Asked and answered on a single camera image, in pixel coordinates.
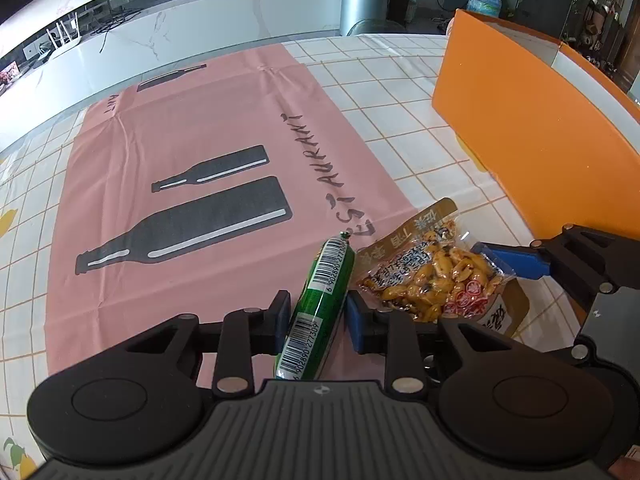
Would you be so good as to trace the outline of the pink bottle-print cloth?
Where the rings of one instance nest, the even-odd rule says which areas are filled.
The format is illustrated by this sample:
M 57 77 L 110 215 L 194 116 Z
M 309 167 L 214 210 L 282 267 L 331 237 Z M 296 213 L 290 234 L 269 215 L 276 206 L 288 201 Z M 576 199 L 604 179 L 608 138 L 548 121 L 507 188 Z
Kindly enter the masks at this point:
M 213 58 L 91 107 L 52 235 L 46 334 L 59 372 L 180 313 L 220 321 L 298 295 L 312 260 L 413 206 L 280 44 Z

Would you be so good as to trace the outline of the white wifi router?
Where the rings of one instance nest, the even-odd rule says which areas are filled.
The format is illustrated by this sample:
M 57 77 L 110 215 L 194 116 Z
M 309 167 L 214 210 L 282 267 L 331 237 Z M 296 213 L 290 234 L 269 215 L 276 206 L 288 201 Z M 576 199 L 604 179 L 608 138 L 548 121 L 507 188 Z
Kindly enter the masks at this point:
M 46 41 L 38 47 L 39 58 L 57 58 L 81 43 L 78 18 L 58 20 L 46 29 Z

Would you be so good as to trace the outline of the lemon checkered tablecloth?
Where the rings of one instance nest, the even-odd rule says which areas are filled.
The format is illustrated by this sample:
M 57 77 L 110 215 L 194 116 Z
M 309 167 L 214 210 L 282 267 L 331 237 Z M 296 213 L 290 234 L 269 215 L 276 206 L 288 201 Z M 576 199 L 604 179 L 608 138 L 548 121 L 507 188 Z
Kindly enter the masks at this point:
M 433 106 L 447 40 L 364 35 L 276 42 L 306 65 L 417 212 L 451 198 L 483 242 L 525 245 L 532 232 L 498 181 Z M 1 474 L 29 476 L 43 461 L 27 401 L 57 373 L 48 367 L 47 290 L 52 235 L 67 161 L 91 107 L 138 84 L 175 79 L 206 61 L 256 48 L 197 55 L 90 96 L 50 118 L 43 102 L 1 116 Z

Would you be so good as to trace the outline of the green sausage stick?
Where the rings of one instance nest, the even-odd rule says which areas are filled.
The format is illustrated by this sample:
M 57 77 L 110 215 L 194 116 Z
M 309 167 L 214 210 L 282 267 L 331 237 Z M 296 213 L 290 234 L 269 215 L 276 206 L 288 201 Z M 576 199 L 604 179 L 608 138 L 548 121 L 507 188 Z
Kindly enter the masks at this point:
M 293 310 L 274 377 L 315 380 L 329 355 L 340 319 L 355 253 L 349 232 L 328 238 L 309 270 Z

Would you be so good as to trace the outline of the orange cardboard box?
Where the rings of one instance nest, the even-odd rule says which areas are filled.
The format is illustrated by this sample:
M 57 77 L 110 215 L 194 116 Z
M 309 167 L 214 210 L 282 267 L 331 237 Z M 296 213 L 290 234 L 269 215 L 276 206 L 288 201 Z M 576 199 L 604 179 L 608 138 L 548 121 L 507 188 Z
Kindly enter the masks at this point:
M 533 236 L 573 223 L 638 237 L 638 108 L 565 44 L 459 10 L 433 106 Z

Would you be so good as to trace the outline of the yellow bean snack pack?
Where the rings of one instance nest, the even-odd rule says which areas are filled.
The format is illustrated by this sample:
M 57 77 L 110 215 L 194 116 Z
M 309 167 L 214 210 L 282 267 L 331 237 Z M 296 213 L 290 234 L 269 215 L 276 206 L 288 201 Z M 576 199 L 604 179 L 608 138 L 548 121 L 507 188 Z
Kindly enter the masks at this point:
M 455 315 L 508 337 L 529 312 L 512 266 L 469 231 L 449 197 L 360 249 L 352 286 L 370 304 L 408 312 L 417 323 Z

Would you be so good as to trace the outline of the blue water jug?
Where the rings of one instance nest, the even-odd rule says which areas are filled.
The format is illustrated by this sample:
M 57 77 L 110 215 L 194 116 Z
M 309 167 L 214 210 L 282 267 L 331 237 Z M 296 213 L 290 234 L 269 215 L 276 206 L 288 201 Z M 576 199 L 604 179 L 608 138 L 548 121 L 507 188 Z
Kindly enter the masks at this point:
M 501 0 L 468 0 L 466 4 L 466 10 L 491 16 L 492 18 L 498 18 L 502 8 Z

